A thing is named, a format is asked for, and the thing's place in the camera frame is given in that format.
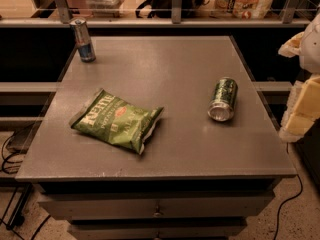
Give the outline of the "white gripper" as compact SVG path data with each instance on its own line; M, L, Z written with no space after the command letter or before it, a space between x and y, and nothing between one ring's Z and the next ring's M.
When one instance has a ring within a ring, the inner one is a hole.
M278 54L287 58L299 56L300 67L312 73L305 82L294 83L281 120L280 139L297 142L320 118L320 14L304 33L300 32L286 41Z

